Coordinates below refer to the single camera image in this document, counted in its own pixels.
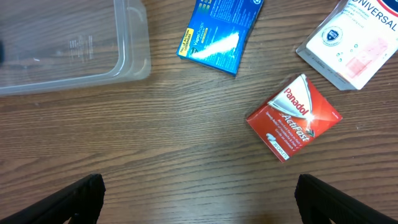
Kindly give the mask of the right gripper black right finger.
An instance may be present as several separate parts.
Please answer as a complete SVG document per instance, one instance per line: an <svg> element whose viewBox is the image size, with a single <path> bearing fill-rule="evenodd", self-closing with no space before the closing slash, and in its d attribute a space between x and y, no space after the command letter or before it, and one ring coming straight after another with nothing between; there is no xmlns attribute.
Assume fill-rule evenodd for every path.
<svg viewBox="0 0 398 224"><path fill-rule="evenodd" d="M304 224L397 224L310 174L299 176L295 199Z"/></svg>

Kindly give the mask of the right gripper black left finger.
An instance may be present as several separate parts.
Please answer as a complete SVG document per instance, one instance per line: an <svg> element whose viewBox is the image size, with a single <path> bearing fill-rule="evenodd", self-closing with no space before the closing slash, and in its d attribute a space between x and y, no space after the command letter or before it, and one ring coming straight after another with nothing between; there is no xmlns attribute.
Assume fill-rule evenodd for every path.
<svg viewBox="0 0 398 224"><path fill-rule="evenodd" d="M96 224L104 204L102 175L90 174L1 220L1 224Z"/></svg>

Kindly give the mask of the blue lozenge box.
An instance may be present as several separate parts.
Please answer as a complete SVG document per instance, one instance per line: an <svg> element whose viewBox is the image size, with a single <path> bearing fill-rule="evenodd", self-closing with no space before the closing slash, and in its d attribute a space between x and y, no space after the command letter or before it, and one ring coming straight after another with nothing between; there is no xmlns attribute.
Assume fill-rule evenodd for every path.
<svg viewBox="0 0 398 224"><path fill-rule="evenodd" d="M176 54L236 76L263 0L196 0Z"/></svg>

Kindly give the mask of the clear plastic container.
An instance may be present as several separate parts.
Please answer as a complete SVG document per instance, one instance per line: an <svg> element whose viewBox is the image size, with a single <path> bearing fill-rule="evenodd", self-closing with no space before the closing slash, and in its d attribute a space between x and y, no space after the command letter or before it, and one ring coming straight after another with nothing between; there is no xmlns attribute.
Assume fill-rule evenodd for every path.
<svg viewBox="0 0 398 224"><path fill-rule="evenodd" d="M142 80L150 70L141 1L1 2L3 96Z"/></svg>

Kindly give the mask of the red Panadol box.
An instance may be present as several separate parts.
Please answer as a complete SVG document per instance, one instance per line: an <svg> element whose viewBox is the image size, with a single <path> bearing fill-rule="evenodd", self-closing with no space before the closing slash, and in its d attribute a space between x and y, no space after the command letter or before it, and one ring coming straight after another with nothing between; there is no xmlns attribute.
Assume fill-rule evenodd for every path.
<svg viewBox="0 0 398 224"><path fill-rule="evenodd" d="M281 162L343 119L304 74L285 83L246 121Z"/></svg>

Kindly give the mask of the white plaster box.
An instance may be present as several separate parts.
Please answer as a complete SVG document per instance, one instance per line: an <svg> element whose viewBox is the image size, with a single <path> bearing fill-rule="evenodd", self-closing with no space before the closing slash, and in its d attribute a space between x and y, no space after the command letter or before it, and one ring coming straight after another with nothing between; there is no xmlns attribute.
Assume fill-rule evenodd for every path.
<svg viewBox="0 0 398 224"><path fill-rule="evenodd" d="M397 51L397 0L344 0L296 53L337 89L360 90Z"/></svg>

